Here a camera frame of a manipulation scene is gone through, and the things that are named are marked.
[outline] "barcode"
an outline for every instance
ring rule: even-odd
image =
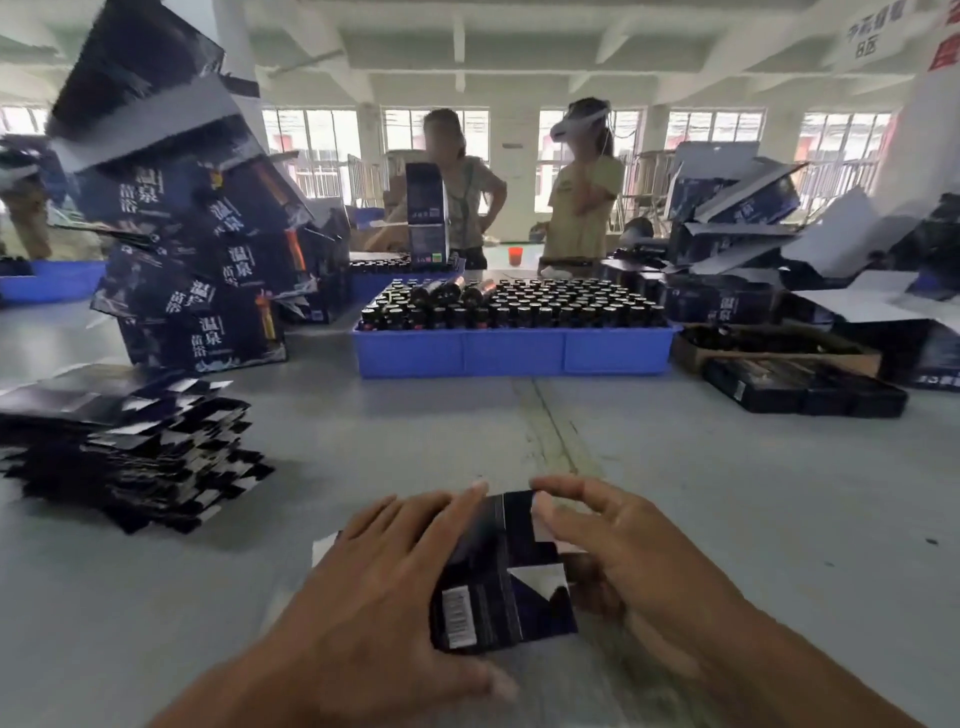
[[[473,625],[469,587],[448,589],[440,597],[444,607],[444,628],[450,649],[473,647],[477,644],[477,631]]]

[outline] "gray table surface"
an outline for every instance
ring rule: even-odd
[[[0,725],[129,728],[258,633],[310,544],[391,492],[596,473],[643,493],[744,593],[930,726],[960,713],[958,399],[898,422],[749,415],[692,377],[362,381],[342,331],[230,373],[277,472],[194,534],[124,536],[0,483]],[[0,387],[125,360],[80,304],[0,312]],[[927,542],[935,539],[939,545]],[[502,653],[512,708],[438,725],[710,723],[620,635]]]

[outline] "yellow t-shirt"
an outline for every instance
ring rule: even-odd
[[[600,157],[587,170],[591,184],[609,191],[614,198],[623,187],[623,162],[614,157]],[[557,175],[550,193],[553,215],[546,233],[543,257],[602,258],[607,255],[607,221],[615,200],[577,216],[573,210],[573,181],[576,172],[568,164]]]

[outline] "forearm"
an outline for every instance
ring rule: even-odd
[[[714,697],[749,725],[922,728],[803,637],[759,610],[717,651]]]
[[[287,680],[256,650],[211,669],[148,728],[302,728],[296,679]]]

